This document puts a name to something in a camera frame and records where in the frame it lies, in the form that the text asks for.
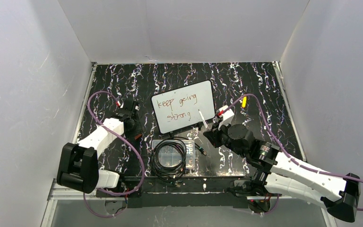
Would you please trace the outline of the red whiteboard marker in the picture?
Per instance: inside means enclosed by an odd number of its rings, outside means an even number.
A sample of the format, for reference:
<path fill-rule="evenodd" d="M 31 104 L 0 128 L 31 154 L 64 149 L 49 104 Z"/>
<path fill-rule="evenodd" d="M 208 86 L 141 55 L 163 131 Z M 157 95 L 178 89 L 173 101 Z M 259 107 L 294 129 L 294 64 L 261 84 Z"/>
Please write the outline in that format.
<path fill-rule="evenodd" d="M 203 123 L 203 126 L 204 126 L 204 128 L 205 129 L 207 129 L 208 128 L 208 123 L 207 123 L 207 121 L 205 120 L 205 117 L 203 116 L 203 113 L 198 109 L 198 112 L 199 112 L 199 115 L 200 115 L 200 117 L 201 117 L 201 121 L 202 121 L 202 123 Z"/>

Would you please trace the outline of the small white whiteboard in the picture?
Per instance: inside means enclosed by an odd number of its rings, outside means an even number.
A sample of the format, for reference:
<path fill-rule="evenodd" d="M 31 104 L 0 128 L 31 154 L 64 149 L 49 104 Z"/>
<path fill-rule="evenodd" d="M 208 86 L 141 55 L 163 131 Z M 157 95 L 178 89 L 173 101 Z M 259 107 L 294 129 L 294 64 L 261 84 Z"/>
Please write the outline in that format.
<path fill-rule="evenodd" d="M 151 104 L 161 134 L 202 122 L 198 109 L 206 121 L 216 115 L 210 80 L 153 95 Z"/>

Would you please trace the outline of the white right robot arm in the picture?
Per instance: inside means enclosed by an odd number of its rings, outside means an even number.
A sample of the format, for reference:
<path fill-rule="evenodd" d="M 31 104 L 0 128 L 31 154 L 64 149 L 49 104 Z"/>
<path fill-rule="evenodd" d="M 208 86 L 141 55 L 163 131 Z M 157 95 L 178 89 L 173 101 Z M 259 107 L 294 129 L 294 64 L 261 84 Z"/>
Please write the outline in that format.
<path fill-rule="evenodd" d="M 331 173 L 294 157 L 271 143 L 256 139 L 242 124 L 222 125 L 203 135 L 215 147 L 225 146 L 257 171 L 252 183 L 271 194 L 284 194 L 320 206 L 333 217 L 353 223 L 360 197 L 359 176 Z"/>

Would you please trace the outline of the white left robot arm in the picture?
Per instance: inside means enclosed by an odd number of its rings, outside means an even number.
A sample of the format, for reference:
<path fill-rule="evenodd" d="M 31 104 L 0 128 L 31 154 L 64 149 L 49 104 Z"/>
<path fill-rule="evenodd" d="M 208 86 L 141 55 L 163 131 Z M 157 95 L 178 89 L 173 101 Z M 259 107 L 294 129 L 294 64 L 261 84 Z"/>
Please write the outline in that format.
<path fill-rule="evenodd" d="M 98 167 L 99 156 L 117 139 L 113 133 L 121 135 L 134 145 L 143 133 L 138 111 L 139 103 L 126 100 L 114 114 L 104 120 L 91 134 L 78 143 L 63 146 L 57 183 L 80 192 L 114 189 L 121 183 L 121 175 Z"/>

